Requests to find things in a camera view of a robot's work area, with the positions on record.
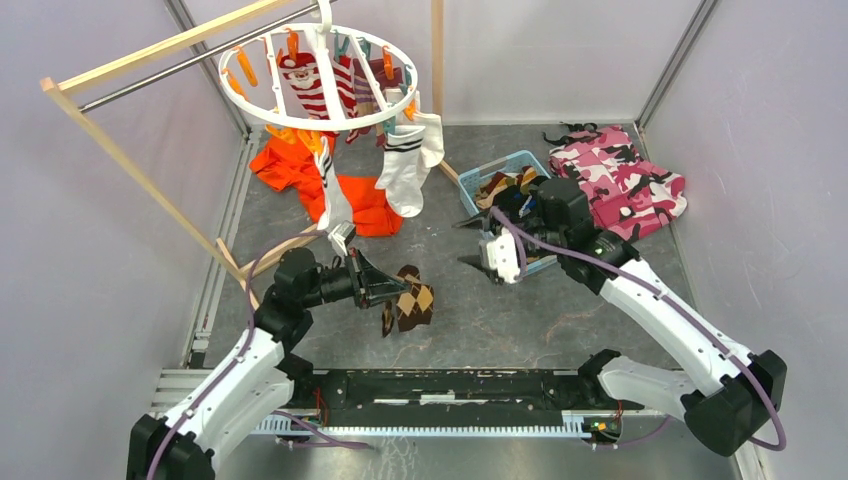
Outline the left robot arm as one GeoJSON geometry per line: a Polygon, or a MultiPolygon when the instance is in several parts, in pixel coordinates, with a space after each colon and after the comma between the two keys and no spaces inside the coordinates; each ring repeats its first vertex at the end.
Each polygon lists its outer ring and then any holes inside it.
{"type": "Polygon", "coordinates": [[[132,427],[129,479],[214,479],[271,412],[306,405],[314,394],[310,362],[293,354],[313,324],[312,308],[341,300],[380,306],[408,292],[398,276],[349,248],[323,266],[305,247],[285,252],[258,309],[233,349],[162,417],[143,415],[132,427]]]}

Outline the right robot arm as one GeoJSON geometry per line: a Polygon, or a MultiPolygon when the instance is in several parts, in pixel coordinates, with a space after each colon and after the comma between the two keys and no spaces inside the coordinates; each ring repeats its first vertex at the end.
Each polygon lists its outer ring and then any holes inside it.
{"type": "Polygon", "coordinates": [[[576,181],[549,178],[527,191],[502,192],[461,227],[485,233],[465,263],[492,282],[515,284],[529,255],[553,255],[569,278],[627,314],[678,364],[660,369],[603,350],[579,370],[585,405],[602,408],[614,399],[659,411],[725,457],[758,444],[765,425],[776,433],[769,449],[786,447],[779,416],[785,361],[771,350],[752,352],[682,300],[629,241],[595,224],[576,181]]]}

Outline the white sock with black stripes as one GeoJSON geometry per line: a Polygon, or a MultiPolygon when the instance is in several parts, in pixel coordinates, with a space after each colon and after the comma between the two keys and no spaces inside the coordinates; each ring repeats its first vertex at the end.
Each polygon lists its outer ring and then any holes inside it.
{"type": "Polygon", "coordinates": [[[418,91],[414,103],[412,119],[398,113],[393,132],[385,134],[383,168],[375,184],[377,190],[385,193],[392,211],[403,218],[421,212],[423,184],[445,155],[441,117],[418,109],[418,91]]]}

